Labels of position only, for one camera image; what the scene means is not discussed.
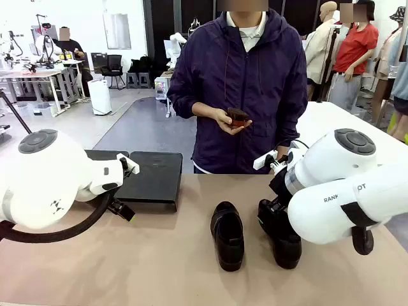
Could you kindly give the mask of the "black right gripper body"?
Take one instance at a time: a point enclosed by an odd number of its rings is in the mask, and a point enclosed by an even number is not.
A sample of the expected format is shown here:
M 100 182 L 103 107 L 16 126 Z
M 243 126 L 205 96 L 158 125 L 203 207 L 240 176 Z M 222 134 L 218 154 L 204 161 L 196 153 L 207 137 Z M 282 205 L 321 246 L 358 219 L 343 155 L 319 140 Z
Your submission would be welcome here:
M 270 181 L 269 187 L 276 194 L 276 198 L 272 201 L 278 206 L 288 206 L 289 204 L 289 191 L 285 184 L 285 176 L 287 173 L 287 167 L 275 174 L 274 178 Z

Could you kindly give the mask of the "person's right hand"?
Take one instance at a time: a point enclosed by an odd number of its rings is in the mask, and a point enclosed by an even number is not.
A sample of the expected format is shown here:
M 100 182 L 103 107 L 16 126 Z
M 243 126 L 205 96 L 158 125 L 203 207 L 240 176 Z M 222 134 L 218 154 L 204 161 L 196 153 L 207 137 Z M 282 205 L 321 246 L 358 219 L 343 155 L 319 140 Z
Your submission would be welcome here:
M 243 126 L 234 126 L 232 118 L 230 118 L 224 110 L 219 108 L 212 109 L 210 117 L 216 121 L 221 130 L 229 135 L 238 134 L 252 124 L 252 120 L 248 120 L 244 122 Z

